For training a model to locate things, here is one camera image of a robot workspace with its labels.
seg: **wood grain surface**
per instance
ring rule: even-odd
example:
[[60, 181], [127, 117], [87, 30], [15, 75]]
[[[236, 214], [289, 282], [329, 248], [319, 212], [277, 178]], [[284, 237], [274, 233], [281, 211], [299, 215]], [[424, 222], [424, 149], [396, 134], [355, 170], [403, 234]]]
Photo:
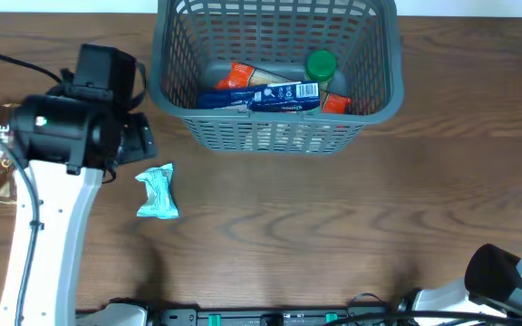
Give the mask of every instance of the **wood grain surface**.
[[[151, 14], [0, 14], [0, 53], [57, 71], [81, 43], [149, 63]], [[122, 167], [94, 204], [77, 306], [202, 307], [384, 299], [464, 274], [485, 243], [522, 254], [522, 20], [401, 18], [406, 99], [331, 157], [220, 154], [150, 101], [158, 158]], [[0, 101], [51, 80], [0, 62]], [[175, 163], [181, 218], [136, 217], [145, 168]], [[0, 295], [15, 216], [0, 205]]]

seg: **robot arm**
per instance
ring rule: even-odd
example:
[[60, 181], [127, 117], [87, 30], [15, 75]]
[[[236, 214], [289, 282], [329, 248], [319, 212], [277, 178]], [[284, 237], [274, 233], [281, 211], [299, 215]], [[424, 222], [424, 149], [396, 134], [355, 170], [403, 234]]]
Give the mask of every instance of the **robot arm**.
[[[137, 67], [143, 74], [143, 66], [128, 54], [84, 44], [75, 75], [63, 71], [63, 84], [47, 95], [28, 96], [15, 109], [9, 129], [14, 135], [17, 214], [0, 325], [76, 324], [83, 239], [104, 172], [115, 177], [117, 166], [157, 153], [144, 115], [129, 113], [144, 96], [132, 98]], [[39, 197], [35, 210], [29, 190]], [[146, 322], [142, 309], [113, 312], [77, 324]]]
[[[522, 317], [522, 259], [486, 244], [471, 259], [465, 278], [439, 289], [417, 292], [409, 309]], [[422, 326], [449, 322], [415, 321]]]
[[[37, 189], [40, 222], [37, 246], [25, 291], [23, 325], [75, 323], [75, 291], [83, 239], [92, 203], [102, 185], [103, 171], [82, 168], [79, 176], [64, 164], [32, 160], [25, 169]], [[13, 325], [25, 257], [30, 245], [32, 208], [26, 184], [17, 180], [14, 240], [0, 303], [0, 325]]]

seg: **basket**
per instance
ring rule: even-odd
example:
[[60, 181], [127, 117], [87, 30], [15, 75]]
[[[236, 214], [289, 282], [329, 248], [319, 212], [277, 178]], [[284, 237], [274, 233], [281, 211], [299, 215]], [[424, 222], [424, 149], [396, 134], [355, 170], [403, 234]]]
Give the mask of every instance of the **basket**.
[[[315, 115], [195, 108], [199, 90], [243, 62], [292, 81], [307, 56], [326, 49], [338, 70], [328, 91], [351, 114]], [[331, 154], [403, 100], [401, 44], [392, 0], [159, 0], [150, 97], [213, 150]]]

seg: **black cable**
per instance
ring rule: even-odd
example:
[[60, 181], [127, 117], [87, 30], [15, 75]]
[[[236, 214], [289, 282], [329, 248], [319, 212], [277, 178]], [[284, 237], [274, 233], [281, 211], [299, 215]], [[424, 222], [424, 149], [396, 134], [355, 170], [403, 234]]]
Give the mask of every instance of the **black cable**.
[[351, 322], [358, 323], [360, 321], [397, 321], [409, 320], [413, 318], [444, 318], [462, 321], [486, 321], [503, 325], [522, 325], [522, 320], [512, 320], [508, 318], [496, 317], [482, 313], [470, 312], [381, 312], [381, 313], [365, 313], [358, 316], [341, 318], [339, 320], [330, 321], [323, 326], [335, 326], [349, 324]]
[[376, 294], [369, 293], [369, 292], [362, 292], [362, 293], [354, 296], [353, 299], [350, 300], [350, 304], [357, 302], [359, 299], [365, 298], [365, 297], [371, 297], [371, 298], [378, 300], [378, 302], [383, 302], [382, 299], [378, 298], [378, 296]]
[[8, 56], [0, 54], [0, 60], [4, 62], [9, 62], [13, 64], [20, 65], [25, 68], [33, 69], [37, 72], [45, 73], [46, 75], [50, 76], [50, 78], [54, 79], [57, 83], [62, 83], [62, 80], [57, 75], [53, 74], [53, 72], [50, 72], [42, 67], [36, 66], [35, 64], [29, 63], [29, 62], [23, 62], [21, 60], [17, 60], [14, 58], [10, 58]]
[[116, 171], [114, 171], [113, 168], [106, 168], [106, 170], [110, 173], [111, 179], [102, 182], [103, 185], [112, 183], [112, 182], [114, 182], [114, 180], [116, 180]]
[[15, 170], [22, 177], [22, 180], [25, 182], [25, 186], [27, 187], [27, 192], [29, 194], [30, 200], [32, 202], [32, 221], [30, 222], [30, 227], [32, 228], [32, 233], [29, 239], [29, 246], [27, 247], [27, 255], [25, 258], [25, 267], [24, 274], [22, 276], [22, 282], [19, 287], [19, 293], [17, 295], [17, 305], [15, 307], [15, 326], [21, 326], [23, 312], [24, 312], [24, 300], [25, 300], [25, 291], [27, 290], [27, 283], [29, 281], [29, 275], [32, 271], [32, 262], [34, 261], [34, 250], [35, 244], [37, 242], [37, 233], [40, 230], [40, 210], [38, 207], [37, 194], [35, 193], [35, 188], [32, 182], [29, 180], [29, 177], [25, 173], [21, 167], [18, 166], [19, 160], [14, 152], [7, 147], [6, 144], [0, 139], [0, 149], [5, 153], [5, 155], [12, 159], [15, 162]]

